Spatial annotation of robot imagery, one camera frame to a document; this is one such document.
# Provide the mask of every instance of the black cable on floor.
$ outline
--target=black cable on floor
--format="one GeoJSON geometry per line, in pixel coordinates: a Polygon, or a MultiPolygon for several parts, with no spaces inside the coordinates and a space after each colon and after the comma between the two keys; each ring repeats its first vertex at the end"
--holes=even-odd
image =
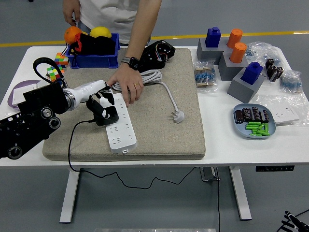
{"type": "Polygon", "coordinates": [[[218,205],[218,226],[219,226],[219,232],[221,232],[220,227],[220,206],[219,206],[219,195],[220,195],[220,180],[219,180],[219,173],[218,173],[218,167],[216,167],[216,173],[217,173],[217,182],[218,182],[218,196],[217,196],[217,205],[218,205]]]}
{"type": "Polygon", "coordinates": [[[97,177],[97,178],[105,178],[105,177],[107,177],[107,176],[116,174],[117,177],[118,177],[118,179],[121,181],[121,183],[122,183],[125,187],[127,187],[127,188],[132,188],[132,189],[150,189],[150,187],[152,186],[153,182],[154,182],[156,179],[159,180],[159,181],[164,181],[164,182],[169,182],[169,183],[172,183],[172,184],[175,184],[175,185],[179,185],[179,184],[180,184],[180,183],[181,183],[181,182],[182,182],[182,181],[195,169],[195,168],[197,168],[197,167],[194,167],[190,172],[188,172],[187,175],[184,176],[184,178],[182,178],[182,180],[181,180],[179,183],[175,183],[175,182],[172,182],[172,181],[169,181],[169,180],[163,180],[163,179],[160,179],[160,178],[158,178],[158,177],[155,177],[155,178],[151,181],[150,185],[149,185],[148,187],[146,187],[146,188],[142,188],[142,187],[132,187],[132,186],[126,185],[126,184],[123,182],[123,180],[120,178],[118,172],[113,172],[113,173],[110,173],[110,174],[106,174],[106,175],[103,175],[103,176],[99,176],[99,175],[94,174],[94,173],[92,173],[92,172],[90,172],[90,171],[88,171],[88,170],[76,170],[76,169],[74,169],[74,168],[72,167],[71,160],[70,160],[71,143],[72,143],[73,134],[74,134],[74,131],[75,131],[76,127],[77,127],[79,124],[81,124],[81,123],[86,123],[86,122],[87,122],[87,123],[91,123],[91,122],[94,122],[94,121],[93,121],[93,120],[90,120],[90,121],[81,121],[81,122],[77,123],[77,124],[74,126],[73,130],[72,130],[72,134],[71,134],[71,138],[70,138],[70,143],[69,143],[69,148],[68,148],[68,161],[69,161],[70,168],[71,168],[73,171],[75,171],[75,172],[89,173],[89,174],[91,174],[91,175],[93,175],[93,176],[95,176],[95,177],[97,177]]]}

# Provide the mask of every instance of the plastic bag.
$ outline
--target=plastic bag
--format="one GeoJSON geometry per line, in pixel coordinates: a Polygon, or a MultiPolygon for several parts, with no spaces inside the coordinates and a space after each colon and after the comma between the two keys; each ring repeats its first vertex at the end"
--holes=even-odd
{"type": "Polygon", "coordinates": [[[273,47],[268,43],[263,42],[248,43],[245,56],[248,63],[258,62],[263,67],[261,74],[265,79],[268,79],[267,70],[265,68],[267,59],[273,59],[274,66],[282,67],[284,70],[287,69],[284,62],[282,62],[282,60],[280,59],[280,54],[277,48],[273,47]]]}
{"type": "Polygon", "coordinates": [[[194,78],[198,92],[214,93],[218,89],[214,62],[205,60],[194,64],[194,78]]]}
{"type": "Polygon", "coordinates": [[[292,94],[303,92],[303,86],[300,80],[301,72],[285,70],[280,78],[280,91],[292,94]]]}
{"type": "Polygon", "coordinates": [[[271,105],[287,104],[294,109],[299,116],[298,121],[291,122],[293,126],[309,127],[309,103],[304,94],[283,95],[258,95],[255,103],[269,107],[271,105]]]}

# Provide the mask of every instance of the power plug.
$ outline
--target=power plug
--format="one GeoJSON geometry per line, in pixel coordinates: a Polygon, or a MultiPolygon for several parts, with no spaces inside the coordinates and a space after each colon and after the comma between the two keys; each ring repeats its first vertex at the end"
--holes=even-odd
{"type": "Polygon", "coordinates": [[[184,112],[177,109],[175,110],[175,112],[172,112],[173,117],[174,117],[174,121],[176,123],[181,123],[184,120],[184,112]]]}

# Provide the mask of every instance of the gray block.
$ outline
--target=gray block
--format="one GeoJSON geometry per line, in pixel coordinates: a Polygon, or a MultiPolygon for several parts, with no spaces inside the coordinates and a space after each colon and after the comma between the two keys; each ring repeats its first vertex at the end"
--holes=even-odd
{"type": "Polygon", "coordinates": [[[223,52],[232,52],[233,49],[226,46],[228,38],[222,38],[219,41],[218,47],[206,47],[206,38],[200,38],[197,45],[198,60],[215,60],[214,65],[218,65],[223,52]]]}
{"type": "Polygon", "coordinates": [[[243,56],[241,63],[235,64],[230,61],[231,54],[232,52],[223,52],[218,64],[222,81],[232,81],[237,73],[239,73],[244,67],[248,66],[245,55],[243,56]]]}
{"type": "Polygon", "coordinates": [[[248,103],[257,93],[265,78],[262,75],[259,75],[256,82],[254,82],[253,85],[250,85],[241,80],[245,70],[246,68],[242,68],[242,70],[233,78],[227,93],[243,103],[248,103]]]}

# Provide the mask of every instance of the gray cushion pad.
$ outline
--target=gray cushion pad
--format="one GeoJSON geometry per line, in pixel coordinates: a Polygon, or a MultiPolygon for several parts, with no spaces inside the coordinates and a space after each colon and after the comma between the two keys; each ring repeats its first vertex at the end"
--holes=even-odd
{"type": "MultiPolygon", "coordinates": [[[[125,50],[119,50],[118,60],[125,50]]],[[[70,88],[87,82],[107,81],[116,69],[67,68],[65,78],[70,88]]],[[[113,154],[105,127],[95,123],[80,124],[71,144],[72,161],[126,161],[126,160],[198,160],[205,155],[205,139],[194,81],[194,69],[189,49],[176,49],[175,55],[161,69],[162,81],[169,87],[185,119],[177,124],[171,112],[174,106],[166,89],[149,85],[138,101],[128,107],[138,146],[127,154],[113,154]]],[[[61,127],[44,142],[43,155],[50,160],[68,160],[71,132],[76,123],[93,119],[85,103],[74,111],[58,115],[61,127]]]]}

